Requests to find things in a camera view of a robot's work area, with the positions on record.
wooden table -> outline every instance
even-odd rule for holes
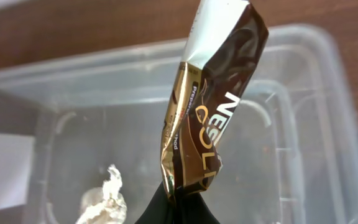
[[[269,26],[336,39],[358,111],[358,0],[253,0]],[[0,11],[0,68],[188,35],[199,0],[33,0]]]

clear plastic bin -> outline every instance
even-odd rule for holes
[[[36,140],[24,223],[74,223],[110,164],[122,174],[126,223],[140,217],[161,182],[160,133],[184,45],[0,71],[0,132]],[[221,223],[358,223],[358,125],[344,80],[323,31],[270,30],[219,145],[224,167],[202,193]]]

brown wrapper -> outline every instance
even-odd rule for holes
[[[171,201],[207,190],[218,174],[222,167],[216,150],[219,140],[256,69],[268,35],[263,20],[248,4],[202,69],[181,62],[161,142],[163,183]]]

packaging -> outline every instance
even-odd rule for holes
[[[249,1],[201,0],[162,131],[160,163],[172,202],[207,190],[222,168],[219,140],[268,35]]]

transparent box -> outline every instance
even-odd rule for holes
[[[160,135],[184,46],[0,70],[0,131],[36,140],[24,223],[74,223],[110,164],[122,174],[126,223],[140,217],[162,180]],[[358,124],[345,79],[322,30],[270,30],[221,139],[223,169],[202,193],[221,223],[358,223]]]

